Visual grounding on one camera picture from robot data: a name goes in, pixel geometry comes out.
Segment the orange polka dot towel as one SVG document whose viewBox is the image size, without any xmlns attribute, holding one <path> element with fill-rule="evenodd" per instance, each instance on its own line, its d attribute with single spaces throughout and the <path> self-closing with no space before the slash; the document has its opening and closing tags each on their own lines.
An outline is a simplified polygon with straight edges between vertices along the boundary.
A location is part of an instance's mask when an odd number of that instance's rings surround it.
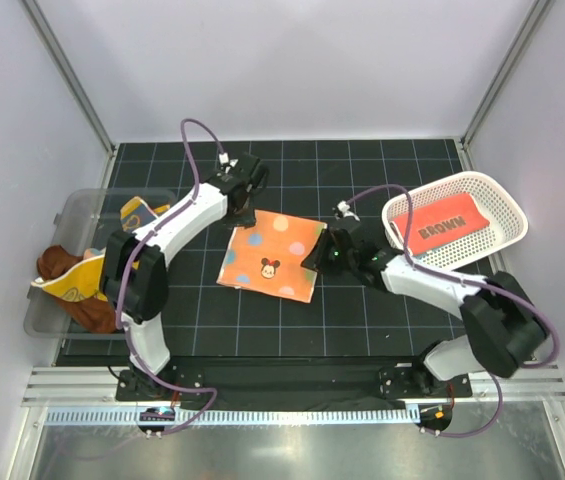
<svg viewBox="0 0 565 480">
<path fill-rule="evenodd" d="M 301 266 L 326 227 L 320 221 L 257 210 L 253 227 L 236 227 L 217 283 L 308 303 L 317 274 Z"/>
</svg>

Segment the brown bear towel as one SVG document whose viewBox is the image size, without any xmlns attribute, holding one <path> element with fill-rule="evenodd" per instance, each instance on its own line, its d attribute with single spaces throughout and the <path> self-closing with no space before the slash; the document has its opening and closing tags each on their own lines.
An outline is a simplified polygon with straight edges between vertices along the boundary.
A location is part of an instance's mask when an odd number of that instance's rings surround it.
<svg viewBox="0 0 565 480">
<path fill-rule="evenodd" d="M 408 250 L 419 256 L 489 225 L 469 193 L 446 197 L 414 209 Z"/>
</svg>

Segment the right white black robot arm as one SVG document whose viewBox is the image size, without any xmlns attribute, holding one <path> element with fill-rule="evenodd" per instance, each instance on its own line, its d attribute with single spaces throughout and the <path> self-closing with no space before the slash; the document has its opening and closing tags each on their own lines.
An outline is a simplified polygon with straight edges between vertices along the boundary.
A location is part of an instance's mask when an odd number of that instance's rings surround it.
<svg viewBox="0 0 565 480">
<path fill-rule="evenodd" d="M 432 343 L 404 374 L 423 396 L 469 373 L 509 378 L 528 366 L 549 336 L 519 283 L 504 272 L 487 278 L 428 268 L 339 228 L 324 229 L 302 265 L 321 275 L 348 272 L 368 288 L 414 298 L 463 322 L 464 335 Z"/>
</svg>

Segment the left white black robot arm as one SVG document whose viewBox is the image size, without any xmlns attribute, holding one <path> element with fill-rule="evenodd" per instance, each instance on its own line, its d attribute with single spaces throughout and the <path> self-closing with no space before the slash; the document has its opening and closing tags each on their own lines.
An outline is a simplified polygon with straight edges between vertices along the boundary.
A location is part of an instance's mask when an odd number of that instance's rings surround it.
<svg viewBox="0 0 565 480">
<path fill-rule="evenodd" d="M 125 335 L 130 372 L 152 400 L 165 399 L 172 391 L 216 392 L 178 386 L 173 380 L 162 325 L 169 297 L 168 269 L 194 237 L 218 221 L 253 227 L 254 196 L 269 177 L 269 168 L 251 154 L 231 159 L 222 153 L 219 165 L 204 178 L 194 162 L 190 165 L 194 185 L 183 199 L 145 226 L 111 234 L 100 276 L 100 291 L 115 309 L 116 328 Z"/>
</svg>

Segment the yellow blue patterned towel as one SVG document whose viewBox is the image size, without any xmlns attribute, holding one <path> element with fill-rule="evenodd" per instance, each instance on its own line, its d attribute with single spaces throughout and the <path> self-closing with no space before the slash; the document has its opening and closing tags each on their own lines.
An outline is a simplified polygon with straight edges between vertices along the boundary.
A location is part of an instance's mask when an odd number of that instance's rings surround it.
<svg viewBox="0 0 565 480">
<path fill-rule="evenodd" d="M 158 219 L 169 208 L 169 204 L 151 207 L 142 197 L 134 196 L 120 208 L 121 229 L 132 233 Z M 60 245 L 53 245 L 38 257 L 38 276 L 30 286 L 69 303 L 90 298 L 106 301 L 99 290 L 104 257 L 104 249 L 93 252 L 87 249 L 79 257 L 69 254 Z"/>
</svg>

